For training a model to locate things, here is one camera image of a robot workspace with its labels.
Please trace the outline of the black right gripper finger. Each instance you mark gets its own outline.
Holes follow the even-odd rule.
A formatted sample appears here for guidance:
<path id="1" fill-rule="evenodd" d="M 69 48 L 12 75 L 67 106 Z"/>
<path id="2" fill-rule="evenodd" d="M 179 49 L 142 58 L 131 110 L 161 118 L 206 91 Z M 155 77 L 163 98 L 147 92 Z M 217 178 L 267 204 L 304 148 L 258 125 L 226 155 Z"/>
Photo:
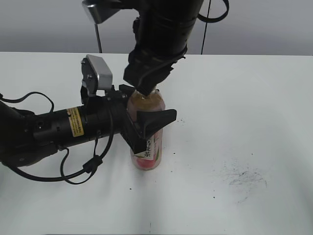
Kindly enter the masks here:
<path id="1" fill-rule="evenodd" d="M 144 84 L 144 83 L 141 83 L 141 84 L 138 84 L 136 86 L 136 90 L 143 94 L 144 96 L 148 96 L 149 94 L 151 94 L 151 92 L 156 88 L 156 84 Z"/>

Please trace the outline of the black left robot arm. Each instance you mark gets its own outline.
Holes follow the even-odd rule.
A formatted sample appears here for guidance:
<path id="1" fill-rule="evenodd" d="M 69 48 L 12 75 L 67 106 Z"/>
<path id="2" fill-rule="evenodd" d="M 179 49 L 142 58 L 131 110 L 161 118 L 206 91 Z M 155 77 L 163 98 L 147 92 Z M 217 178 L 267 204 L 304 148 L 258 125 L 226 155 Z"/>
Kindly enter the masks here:
<path id="1" fill-rule="evenodd" d="M 12 107 L 20 99 L 0 100 L 0 160 L 12 166 L 32 165 L 71 147 L 97 138 L 120 134 L 134 153 L 146 150 L 148 139 L 174 122 L 177 112 L 140 111 L 132 120 L 127 102 L 134 88 L 120 85 L 104 96 L 89 97 L 81 89 L 82 106 L 63 110 L 50 109 L 36 115 Z"/>

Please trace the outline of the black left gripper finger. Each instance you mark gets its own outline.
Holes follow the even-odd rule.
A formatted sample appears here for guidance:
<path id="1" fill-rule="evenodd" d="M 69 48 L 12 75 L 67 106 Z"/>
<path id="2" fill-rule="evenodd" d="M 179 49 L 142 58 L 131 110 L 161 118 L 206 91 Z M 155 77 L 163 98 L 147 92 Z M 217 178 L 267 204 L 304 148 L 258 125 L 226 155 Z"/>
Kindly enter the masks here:
<path id="1" fill-rule="evenodd" d="M 147 140 L 163 127 L 174 122 L 177 119 L 177 111 L 175 109 L 153 112 L 137 111 L 136 117 L 140 135 Z"/>
<path id="2" fill-rule="evenodd" d="M 134 87 L 131 87 L 125 84 L 119 85 L 119 90 L 125 95 L 132 95 L 135 92 Z"/>

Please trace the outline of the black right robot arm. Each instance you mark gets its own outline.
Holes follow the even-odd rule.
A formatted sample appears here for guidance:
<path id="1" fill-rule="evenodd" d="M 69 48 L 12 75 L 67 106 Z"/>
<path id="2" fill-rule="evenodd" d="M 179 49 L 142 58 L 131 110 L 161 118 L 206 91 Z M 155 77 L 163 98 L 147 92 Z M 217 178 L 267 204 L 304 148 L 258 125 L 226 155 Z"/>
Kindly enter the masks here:
<path id="1" fill-rule="evenodd" d="M 187 52 L 201 0 L 144 0 L 133 23 L 136 45 L 123 79 L 144 95 L 164 81 Z"/>

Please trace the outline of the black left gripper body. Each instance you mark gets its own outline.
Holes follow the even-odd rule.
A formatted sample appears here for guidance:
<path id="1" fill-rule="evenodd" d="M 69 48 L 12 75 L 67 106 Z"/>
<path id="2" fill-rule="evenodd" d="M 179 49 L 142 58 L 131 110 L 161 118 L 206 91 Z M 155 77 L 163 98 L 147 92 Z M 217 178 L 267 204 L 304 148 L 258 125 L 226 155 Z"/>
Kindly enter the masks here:
<path id="1" fill-rule="evenodd" d="M 84 96 L 84 133 L 90 140 L 120 134 L 134 153 L 147 149 L 139 125 L 127 112 L 132 93 L 108 92 L 105 96 Z"/>

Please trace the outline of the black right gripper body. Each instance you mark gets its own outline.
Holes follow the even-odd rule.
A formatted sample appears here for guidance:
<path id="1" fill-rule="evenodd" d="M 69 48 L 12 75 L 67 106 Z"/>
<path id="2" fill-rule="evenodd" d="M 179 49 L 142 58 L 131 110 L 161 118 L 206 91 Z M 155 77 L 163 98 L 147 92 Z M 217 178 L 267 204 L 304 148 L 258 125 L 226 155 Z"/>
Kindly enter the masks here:
<path id="1" fill-rule="evenodd" d="M 149 50 L 135 47 L 128 56 L 123 80 L 137 89 L 153 89 L 164 81 L 173 70 L 172 65 L 184 58 L 186 48 L 170 56 L 157 55 Z"/>

